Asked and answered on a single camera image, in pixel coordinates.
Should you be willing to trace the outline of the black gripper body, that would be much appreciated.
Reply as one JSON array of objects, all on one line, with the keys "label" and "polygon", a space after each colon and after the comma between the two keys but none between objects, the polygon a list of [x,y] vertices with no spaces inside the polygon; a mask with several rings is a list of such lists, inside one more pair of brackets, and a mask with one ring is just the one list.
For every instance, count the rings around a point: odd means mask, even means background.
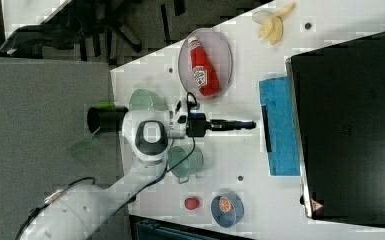
[{"label": "black gripper body", "polygon": [[188,137],[204,137],[208,126],[209,122],[204,113],[190,113],[188,116],[186,135]]}]

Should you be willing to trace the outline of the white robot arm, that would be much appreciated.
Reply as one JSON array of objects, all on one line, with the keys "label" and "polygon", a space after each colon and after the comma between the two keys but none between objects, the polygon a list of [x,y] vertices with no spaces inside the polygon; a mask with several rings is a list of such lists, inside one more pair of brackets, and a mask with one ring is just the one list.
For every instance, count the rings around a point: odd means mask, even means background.
[{"label": "white robot arm", "polygon": [[170,110],[127,111],[121,136],[132,149],[130,170],[106,189],[74,183],[54,192],[26,221],[16,240],[87,240],[138,193],[164,178],[171,139],[256,127],[253,121],[208,121],[203,113],[190,111],[194,105],[182,98]]}]

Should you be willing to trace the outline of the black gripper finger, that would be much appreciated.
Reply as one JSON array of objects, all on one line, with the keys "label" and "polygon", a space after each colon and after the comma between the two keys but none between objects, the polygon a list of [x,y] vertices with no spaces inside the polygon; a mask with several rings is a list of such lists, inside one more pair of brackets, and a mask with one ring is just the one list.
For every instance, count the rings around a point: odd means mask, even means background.
[{"label": "black gripper finger", "polygon": [[247,129],[251,130],[256,127],[254,121],[243,122],[243,121],[227,121],[227,120],[211,120],[210,129],[211,130],[241,130]]}]

